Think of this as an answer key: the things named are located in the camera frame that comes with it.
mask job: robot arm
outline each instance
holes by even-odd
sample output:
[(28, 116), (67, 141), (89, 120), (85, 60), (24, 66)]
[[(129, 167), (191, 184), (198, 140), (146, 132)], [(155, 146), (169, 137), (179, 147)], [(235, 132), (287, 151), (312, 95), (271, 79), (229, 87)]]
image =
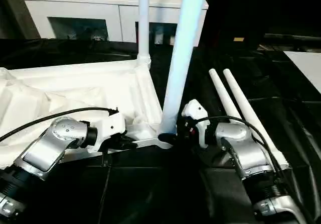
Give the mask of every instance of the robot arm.
[(55, 119), (12, 166), (0, 173), (0, 216), (11, 218), (24, 211), (33, 190), (48, 178), (67, 149), (87, 148), (89, 152), (95, 152), (105, 141), (107, 148), (136, 148), (137, 144), (132, 142), (117, 146), (121, 142), (119, 135), (125, 131), (121, 113), (92, 125), (69, 117)]
[[(207, 112), (193, 99), (185, 106), (182, 116), (198, 120), (207, 117)], [(205, 144), (205, 132), (209, 123), (199, 125), (200, 123), (195, 127), (199, 131), (199, 144), (205, 149), (208, 146)], [(253, 140), (251, 130), (246, 125), (235, 122), (219, 123), (215, 138), (218, 147), (231, 155), (258, 219), (265, 220), (289, 212), (299, 224), (307, 223), (284, 183), (276, 175), (269, 156)]]

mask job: white cylinder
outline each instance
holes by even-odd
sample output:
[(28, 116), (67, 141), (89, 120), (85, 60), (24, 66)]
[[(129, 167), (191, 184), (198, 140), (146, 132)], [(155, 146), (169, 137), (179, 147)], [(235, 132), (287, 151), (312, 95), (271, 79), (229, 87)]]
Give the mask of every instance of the white cylinder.
[(139, 0), (138, 22), (138, 64), (146, 64), (150, 67), (149, 56), (149, 0)]
[(176, 133), (177, 116), (204, 1), (183, 0), (182, 2), (159, 134)]
[[(234, 105), (229, 93), (227, 92), (226, 88), (224, 87), (219, 75), (215, 71), (214, 68), (209, 70), (209, 74), (211, 76), (211, 79), (214, 83), (215, 89), (220, 97), (220, 100), (222, 102), (222, 105), (224, 107), (224, 110), (227, 115), (237, 117), (241, 119), (241, 116), (239, 112), (237, 111), (236, 106)], [(236, 120), (230, 120), (231, 123), (240, 123), (239, 121)]]
[[(269, 148), (271, 149), (271, 152), (273, 153), (274, 157), (282, 167), (282, 169), (288, 168), (289, 164), (286, 161), (283, 154), (275, 147), (273, 141), (271, 140), (269, 134), (265, 130), (263, 124), (261, 123), (260, 119), (256, 115), (255, 111), (253, 110), (252, 106), (248, 102), (247, 98), (245, 97), (243, 91), (241, 90), (239, 84), (236, 82), (234, 76), (232, 75), (231, 71), (229, 69), (225, 69), (223, 71), (224, 76), (226, 77), (226, 80), (232, 90), (232, 93), (237, 101), (237, 104), (239, 105), (243, 116), (247, 122), (255, 126), (259, 132), (263, 135), (265, 140), (267, 141), (267, 144), (269, 145)], [(259, 135), (252, 131), (253, 136), (257, 138), (258, 140), (261, 140)]]

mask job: white pole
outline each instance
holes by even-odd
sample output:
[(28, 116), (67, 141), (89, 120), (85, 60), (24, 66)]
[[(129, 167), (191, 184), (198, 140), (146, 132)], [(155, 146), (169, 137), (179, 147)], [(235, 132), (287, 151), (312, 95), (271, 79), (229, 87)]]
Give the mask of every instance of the white pole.
[[(286, 161), (283, 154), (274, 145), (273, 141), (271, 140), (269, 134), (265, 130), (260, 119), (256, 115), (252, 106), (250, 105), (247, 98), (245, 97), (244, 93), (242, 92), (239, 84), (236, 82), (231, 71), (229, 69), (225, 69), (223, 71), (223, 73), (224, 73), (224, 76), (226, 77), (226, 80), (227, 80), (227, 82), (232, 90), (232, 93), (237, 101), (237, 104), (239, 105), (239, 107), (243, 113), (245, 120), (247, 122), (251, 123), (252, 125), (254, 125), (258, 129), (258, 131), (261, 132), (261, 134), (263, 135), (263, 137), (267, 141), (267, 143), (271, 149), (271, 152), (273, 153), (274, 157), (276, 158), (276, 160), (280, 164), (281, 168), (282, 169), (288, 168), (289, 167), (288, 162)], [(261, 140), (261, 138), (258, 136), (258, 134), (256, 132), (252, 131), (252, 133), (255, 138), (257, 138), (258, 140)]]
[(150, 68), (149, 56), (149, 0), (139, 0), (138, 22), (138, 64), (145, 64)]
[(182, 2), (159, 134), (176, 133), (177, 116), (204, 1), (183, 0)]
[[(211, 79), (214, 83), (215, 89), (220, 97), (220, 100), (222, 102), (222, 105), (224, 107), (224, 110), (227, 115), (237, 117), (241, 119), (241, 116), (239, 112), (237, 111), (236, 106), (234, 105), (229, 93), (227, 92), (226, 88), (224, 87), (219, 75), (215, 71), (214, 68), (209, 70), (209, 74), (211, 76)], [(240, 123), (239, 121), (236, 120), (230, 120), (231, 123)]]

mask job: black tabletop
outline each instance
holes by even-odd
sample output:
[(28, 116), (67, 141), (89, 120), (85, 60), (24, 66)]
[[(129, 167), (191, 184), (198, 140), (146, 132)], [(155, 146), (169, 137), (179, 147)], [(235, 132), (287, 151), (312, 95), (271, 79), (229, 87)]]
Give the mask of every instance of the black tabletop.
[[(0, 67), (8, 69), (135, 59), (135, 44), (1, 40)], [(170, 46), (151, 46), (150, 74), (161, 105), (172, 55)], [(224, 82), (230, 68), (277, 148), (292, 169), (287, 175), (303, 205), (321, 215), (321, 95), (282, 52), (196, 48), (184, 107), (197, 99), (210, 116), (225, 115), (208, 70)], [(217, 150), (189, 153), (142, 148), (61, 164), (46, 182), (23, 221), (82, 223), (256, 223), (234, 169), (217, 166)]]

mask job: black surface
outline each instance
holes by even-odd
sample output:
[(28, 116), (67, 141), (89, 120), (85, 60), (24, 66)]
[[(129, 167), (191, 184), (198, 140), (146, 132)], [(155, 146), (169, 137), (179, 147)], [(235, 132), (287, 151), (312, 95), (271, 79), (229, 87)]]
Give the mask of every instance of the black surface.
[[(207, 0), (201, 42), (222, 49), (257, 49), (267, 43), (264, 34), (282, 34), (283, 40), (269, 39), (273, 45), (282, 43), (291, 51), (306, 46), (320, 46), (317, 41), (296, 41), (292, 36), (320, 37), (318, 0)], [(234, 38), (244, 38), (234, 42)]]
[[(1, 66), (9, 69), (134, 59), (128, 45), (81, 41), (1, 41)], [(152, 47), (150, 73), (164, 102), (171, 47)], [(182, 107), (196, 98), (210, 116), (224, 115), (208, 75), (230, 68), (276, 146), (292, 166), (287, 173), (299, 199), (320, 216), (321, 95), (281, 52), (194, 51)], [(215, 161), (220, 153), (199, 152), (204, 167), (188, 152), (157, 147), (117, 153), (105, 192), (100, 223), (255, 223), (250, 201), (230, 165)], [(25, 213), (23, 222), (44, 219), (97, 223), (109, 167), (101, 158), (66, 163), (52, 176)]]

